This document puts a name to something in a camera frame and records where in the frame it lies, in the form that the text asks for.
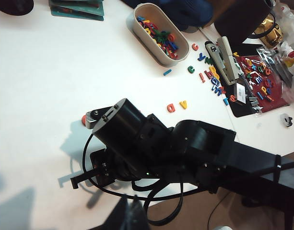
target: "black cable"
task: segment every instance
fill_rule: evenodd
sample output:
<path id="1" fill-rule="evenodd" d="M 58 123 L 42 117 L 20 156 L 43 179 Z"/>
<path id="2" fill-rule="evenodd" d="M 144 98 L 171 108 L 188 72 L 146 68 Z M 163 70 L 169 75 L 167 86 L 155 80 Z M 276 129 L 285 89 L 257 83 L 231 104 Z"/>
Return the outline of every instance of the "black cable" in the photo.
<path id="1" fill-rule="evenodd" d="M 157 184 L 159 184 L 159 183 L 160 183 L 160 180 L 158 180 L 157 182 L 155 182 L 153 184 L 141 187 L 141 186 L 136 185 L 135 181 L 131 181 L 132 189 L 137 192 L 146 192 L 146 191 L 153 190 L 157 186 Z"/>
<path id="2" fill-rule="evenodd" d="M 143 204 L 143 208 L 145 209 L 146 215 L 148 215 L 148 207 L 150 205 L 150 199 L 153 198 L 158 192 L 163 190 L 167 185 L 169 185 L 169 183 L 167 183 L 163 179 L 160 179 L 160 181 L 161 181 L 161 183 L 157 184 L 157 186 L 148 194 L 149 200 L 145 201 L 145 203 Z M 155 226 L 162 226 L 162 225 L 168 224 L 179 214 L 179 212 L 182 208 L 182 205 L 183 205 L 183 181 L 182 181 L 181 175 L 180 175 L 180 190 L 181 190 L 181 196 L 180 196 L 179 203 L 178 203 L 177 207 L 175 208 L 175 210 L 168 217 L 166 217 L 162 220 L 148 219 L 148 222 L 150 224 L 155 225 Z"/>
<path id="3" fill-rule="evenodd" d="M 83 150 L 83 157 L 82 157 L 82 168 L 84 173 L 87 172 L 86 170 L 86 166 L 85 166 L 85 158 L 86 158 L 86 152 L 87 152 L 87 147 L 89 145 L 89 142 L 91 140 L 91 138 L 93 137 L 93 134 L 90 135 L 90 137 L 87 139 L 87 142 L 85 144 L 84 150 Z M 90 183 L 92 183 L 95 187 L 97 187 L 98 189 L 102 190 L 105 193 L 109 193 L 111 195 L 115 195 L 115 196 L 119 196 L 119 197 L 123 197 L 125 196 L 127 199 L 139 199 L 139 200 L 144 200 L 146 201 L 148 198 L 147 197 L 142 197 L 142 196 L 133 196 L 133 195 L 124 195 L 122 193 L 116 193 L 110 190 L 107 190 L 101 186 L 99 186 L 92 178 L 88 178 L 88 180 L 90 181 Z M 193 190 L 190 190 L 188 192 L 183 193 L 183 196 L 189 196 L 191 194 L 195 194 L 195 193 L 199 193 L 199 192 L 203 192 L 206 189 L 200 189 L 200 188 L 196 188 Z M 150 201 L 163 201 L 163 200 L 170 200 L 170 199 L 174 199 L 174 198 L 179 198 L 181 196 L 180 193 L 178 194 L 174 194 L 174 195 L 167 195 L 167 196 L 161 196 L 161 197 L 154 197 L 152 199 L 150 199 Z"/>
<path id="4" fill-rule="evenodd" d="M 215 208 L 213 208 L 213 211 L 210 213 L 209 215 L 209 219 L 208 219 L 208 230 L 210 229 L 209 225 L 210 225 L 210 220 L 211 220 L 211 217 L 214 213 L 214 211 L 216 210 L 216 208 L 220 205 L 220 203 L 231 193 L 231 191 L 229 191 L 219 202 L 218 204 L 215 206 Z"/>

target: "stapler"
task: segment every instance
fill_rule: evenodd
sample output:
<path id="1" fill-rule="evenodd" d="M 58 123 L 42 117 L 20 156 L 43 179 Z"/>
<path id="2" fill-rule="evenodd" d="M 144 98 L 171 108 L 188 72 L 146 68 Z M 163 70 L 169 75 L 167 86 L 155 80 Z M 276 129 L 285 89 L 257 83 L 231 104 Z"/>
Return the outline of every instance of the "stapler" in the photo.
<path id="1" fill-rule="evenodd" d="M 228 38 L 226 36 L 220 37 L 217 42 L 219 44 L 218 48 L 212 42 L 206 42 L 205 47 L 226 84 L 233 85 L 238 79 L 238 70 L 233 59 Z"/>

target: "white table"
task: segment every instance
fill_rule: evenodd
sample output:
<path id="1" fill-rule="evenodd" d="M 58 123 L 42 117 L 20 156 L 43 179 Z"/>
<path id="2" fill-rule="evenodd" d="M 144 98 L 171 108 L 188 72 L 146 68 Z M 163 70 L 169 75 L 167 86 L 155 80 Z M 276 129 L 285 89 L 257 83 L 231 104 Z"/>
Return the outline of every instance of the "white table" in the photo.
<path id="1" fill-rule="evenodd" d="M 125 97 L 167 127 L 184 119 L 202 120 L 234 129 L 236 141 L 270 152 L 279 143 L 269 147 L 269 136 L 259 144 L 248 141 L 248 127 L 261 135 L 258 131 L 273 126 L 276 140 L 275 130 L 284 130 L 285 141 L 294 138 L 294 125 L 285 129 L 279 121 L 266 122 L 269 116 L 275 120 L 275 113 L 294 118 L 291 107 L 260 118 L 234 118 L 223 96 L 211 92 L 210 81 L 201 82 L 198 73 L 208 66 L 197 61 L 199 52 L 191 50 L 164 77 L 167 68 L 132 34 L 132 9 L 121 1 L 104 1 L 104 9 L 104 22 L 53 17 L 43 0 L 36 0 L 26 16 L 0 12 L 0 229 L 76 230 L 103 223 L 119 198 L 85 183 L 86 190 L 73 190 L 69 179 L 82 173 L 82 149 L 91 133 L 82 126 L 82 115 Z M 201 32 L 184 35 L 206 53 Z M 188 73 L 189 65 L 194 74 Z M 183 100 L 187 110 L 178 104 Z M 170 103 L 176 108 L 172 114 L 166 110 Z M 89 150 L 103 147 L 94 138 Z M 282 155 L 289 153 L 294 142 L 281 149 Z M 128 183 L 110 189 L 134 194 Z M 178 190 L 174 184 L 159 196 Z"/>

